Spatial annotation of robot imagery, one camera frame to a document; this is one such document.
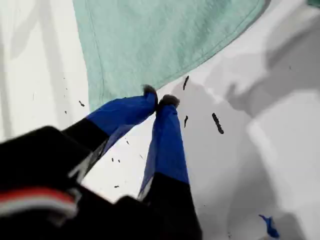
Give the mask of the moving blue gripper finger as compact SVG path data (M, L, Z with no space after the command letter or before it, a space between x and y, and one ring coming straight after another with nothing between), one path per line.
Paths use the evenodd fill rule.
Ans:
M134 126L151 116L158 106L158 95L150 85L143 94L111 100L62 131L68 140L63 153L82 160L91 153L102 157Z

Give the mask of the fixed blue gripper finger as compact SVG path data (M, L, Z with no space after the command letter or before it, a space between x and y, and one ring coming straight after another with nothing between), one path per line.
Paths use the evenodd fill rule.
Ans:
M138 197L152 212L155 237L200 240L202 230L191 194L179 103L175 96L165 95L158 104Z

